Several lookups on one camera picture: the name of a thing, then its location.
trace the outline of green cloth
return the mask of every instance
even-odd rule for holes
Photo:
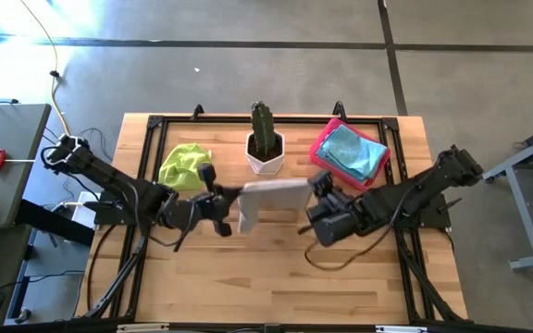
[[[198,174],[202,163],[211,163],[211,157],[198,144],[179,144],[160,167],[158,182],[176,191],[199,190],[205,185]]]

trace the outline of screwdriver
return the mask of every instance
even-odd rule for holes
[[[0,170],[6,162],[15,162],[15,163],[33,163],[34,160],[8,160],[6,159],[6,150],[0,149]]]

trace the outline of white hexagonal pot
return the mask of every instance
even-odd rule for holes
[[[246,146],[245,152],[246,152],[246,158],[248,159],[248,163],[250,163],[250,166],[254,170],[254,172],[258,175],[274,175],[279,171],[281,166],[283,165],[283,159],[285,157],[285,136],[277,131],[275,131],[275,135],[281,138],[281,155],[263,162],[258,160],[256,157],[248,154],[248,141],[250,140],[250,136],[252,136],[253,133],[250,132],[248,135],[246,135]]]

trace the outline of potted cactus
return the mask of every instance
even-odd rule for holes
[[[246,136],[246,158],[255,173],[272,175],[285,156],[285,136],[275,131],[273,114],[262,101],[252,104],[252,132]]]

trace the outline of pink container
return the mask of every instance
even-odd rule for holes
[[[379,161],[378,169],[376,170],[374,178],[368,179],[365,183],[359,182],[358,180],[356,180],[353,177],[351,177],[348,174],[346,174],[344,171],[341,171],[341,170],[337,169],[335,166],[333,166],[329,162],[321,159],[316,154],[317,150],[320,148],[320,145],[322,145],[322,142],[326,139],[326,137],[333,130],[337,129],[340,125],[346,126],[347,128],[351,129],[355,134],[359,135],[360,137],[362,137],[362,138],[364,138],[366,140],[370,140],[371,142],[376,142],[375,140],[373,140],[370,137],[366,136],[364,133],[362,133],[361,131],[359,131],[355,127],[344,123],[342,120],[340,120],[338,118],[333,118],[333,119],[331,119],[328,122],[327,126],[324,128],[324,130],[322,130],[320,135],[318,135],[316,141],[314,143],[312,143],[312,146],[310,147],[310,160],[315,165],[317,165],[319,167],[322,167],[322,168],[324,168],[326,170],[332,171],[332,174],[334,176],[342,179],[344,182],[346,182],[347,184],[351,185],[355,189],[357,189],[359,191],[365,191],[365,190],[367,190],[368,187],[371,186],[371,184],[373,184],[374,179],[378,176],[378,174],[381,171],[381,169],[384,168],[384,166],[386,165],[386,163],[390,159],[390,149],[387,149],[386,153],[381,157],[381,160]]]

